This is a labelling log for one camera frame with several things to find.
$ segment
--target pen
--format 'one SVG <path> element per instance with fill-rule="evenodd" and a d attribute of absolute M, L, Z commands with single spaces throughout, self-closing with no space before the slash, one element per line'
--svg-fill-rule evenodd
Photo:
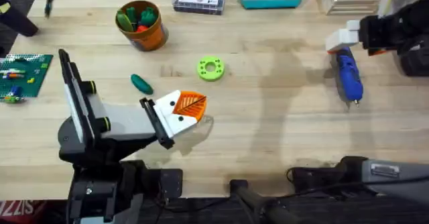
<path fill-rule="evenodd" d="M 49 15 L 51 14 L 52 2 L 53 0 L 46 0 L 45 17 L 49 17 Z"/>

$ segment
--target white block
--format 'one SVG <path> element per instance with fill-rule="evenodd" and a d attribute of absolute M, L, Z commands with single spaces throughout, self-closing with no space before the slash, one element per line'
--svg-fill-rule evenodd
<path fill-rule="evenodd" d="M 324 43 L 327 52 L 335 52 L 341 48 L 353 46 L 359 43 L 358 31 L 339 29 L 327 37 Z"/>
<path fill-rule="evenodd" d="M 347 22 L 347 29 L 350 31 L 357 31 L 361 28 L 361 21 L 360 20 L 348 20 Z"/>

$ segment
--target black cable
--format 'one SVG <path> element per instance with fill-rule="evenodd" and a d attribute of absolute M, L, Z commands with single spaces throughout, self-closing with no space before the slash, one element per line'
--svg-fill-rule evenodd
<path fill-rule="evenodd" d="M 70 222 L 70 197 L 72 194 L 72 187 L 73 187 L 73 183 L 74 183 L 74 179 L 76 178 L 76 168 L 73 166 L 73 177 L 72 177 L 72 183 L 70 184 L 70 188 L 68 189 L 68 196 L 67 196 L 67 202 L 66 202 L 66 224 L 71 224 L 73 223 Z"/>
<path fill-rule="evenodd" d="M 423 181 L 429 181 L 429 176 L 421 176 L 421 177 L 408 178 L 403 180 L 382 180 L 382 181 L 369 181 L 369 182 L 360 181 L 360 182 L 350 182 L 350 183 L 339 183 L 339 184 L 332 184 L 332 185 L 323 186 L 319 188 L 310 188 L 308 190 L 303 190 L 301 192 L 297 192 L 294 194 L 278 197 L 278 200 L 287 199 L 291 197 L 298 197 L 304 194 L 310 194 L 314 192 L 325 191 L 325 190 L 330 190 L 333 188 L 340 188 L 340 187 L 350 187 L 350 186 L 359 186 L 359 185 L 407 184 L 407 183 L 423 182 Z"/>
<path fill-rule="evenodd" d="M 239 201 L 240 207 L 242 210 L 246 213 L 246 216 L 250 222 L 250 224 L 256 224 L 255 219 L 253 218 L 253 215 L 250 213 L 249 209 L 246 208 L 246 204 L 244 203 L 243 199 L 237 195 L 237 200 Z"/>
<path fill-rule="evenodd" d="M 289 168 L 289 170 L 286 171 L 286 178 L 288 179 L 289 182 L 292 183 L 292 180 L 289 177 L 289 173 L 293 170 L 294 168 Z"/>
<path fill-rule="evenodd" d="M 158 211 L 158 216 L 156 217 L 156 220 L 155 220 L 155 223 L 154 224 L 158 224 L 158 221 L 160 220 L 160 217 L 161 217 L 161 215 L 162 215 L 162 211 L 163 211 L 164 209 L 163 208 L 159 208 L 159 211 Z"/>
<path fill-rule="evenodd" d="M 158 207 L 163 208 L 163 210 L 165 210 L 165 211 L 169 211 L 169 212 L 171 212 L 171 213 L 194 213 L 194 212 L 199 212 L 199 211 L 205 210 L 205 209 L 207 209 L 207 208 L 209 208 L 209 207 L 213 207 L 213 206 L 221 205 L 221 204 L 226 203 L 226 202 L 228 202 L 228 201 L 230 201 L 230 200 L 231 200 L 231 198 L 230 198 L 230 197 L 228 197 L 228 198 L 224 198 L 224 199 L 221 199 L 221 200 L 218 200 L 218 201 L 213 201 L 212 203 L 207 204 L 207 205 L 202 206 L 202 207 L 199 207 L 199 208 L 195 208 L 195 209 L 186 209 L 186 210 L 176 210 L 176 209 L 167 208 L 165 205 L 161 205 L 161 204 L 159 204 L 157 201 L 154 201 L 154 203 L 155 203 Z"/>

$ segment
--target glue gun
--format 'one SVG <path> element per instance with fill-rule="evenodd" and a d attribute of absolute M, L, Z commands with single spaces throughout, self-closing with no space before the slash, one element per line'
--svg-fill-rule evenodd
<path fill-rule="evenodd" d="M 359 107 L 359 101 L 362 99 L 363 94 L 363 86 L 355 58 L 348 47 L 340 49 L 335 54 L 346 98 Z"/>

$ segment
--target orange pencil cup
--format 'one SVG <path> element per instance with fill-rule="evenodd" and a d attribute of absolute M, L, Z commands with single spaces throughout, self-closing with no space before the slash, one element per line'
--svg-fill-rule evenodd
<path fill-rule="evenodd" d="M 121 29 L 121 26 L 119 26 L 115 16 L 116 26 L 122 34 L 128 38 L 131 44 L 142 51 L 156 50 L 163 46 L 168 39 L 168 30 L 162 24 L 161 14 L 158 7 L 148 1 L 132 1 L 122 6 L 121 10 L 125 13 L 129 7 L 134 7 L 137 20 L 139 19 L 141 12 L 146 10 L 148 7 L 154 9 L 157 19 L 155 23 L 144 32 L 127 32 Z"/>

